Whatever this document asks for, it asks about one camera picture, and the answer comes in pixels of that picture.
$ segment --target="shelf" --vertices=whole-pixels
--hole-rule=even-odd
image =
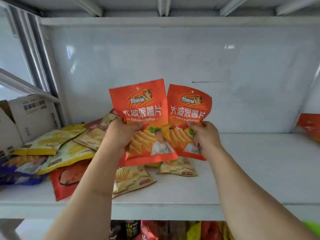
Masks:
[[[222,144],[259,185],[300,219],[320,221],[320,146],[299,134],[222,134]],[[150,187],[113,200],[112,219],[223,220],[206,161],[194,161],[198,177],[155,175]],[[156,169],[149,169],[151,174]],[[68,199],[56,202],[50,181],[7,186],[0,218],[55,218]]]

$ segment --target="white back panel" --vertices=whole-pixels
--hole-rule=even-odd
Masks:
[[[317,30],[75,27],[50,39],[73,123],[104,116],[109,88],[164,78],[212,96],[222,133],[286,133],[320,62]]]

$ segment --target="person's right arm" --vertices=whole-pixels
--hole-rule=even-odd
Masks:
[[[237,240],[319,240],[281,203],[255,183],[223,148],[217,128],[188,123],[217,184],[220,204]]]

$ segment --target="white cardboard box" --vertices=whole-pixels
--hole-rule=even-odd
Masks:
[[[22,145],[16,125],[0,107],[0,158]]]
[[[54,103],[41,95],[19,97],[8,104],[24,144],[61,128]]]

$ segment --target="person's right hand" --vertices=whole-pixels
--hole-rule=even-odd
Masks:
[[[187,122],[187,125],[196,133],[194,138],[202,147],[202,153],[206,157],[209,149],[223,149],[218,129],[209,121],[202,121],[204,127],[194,122]]]

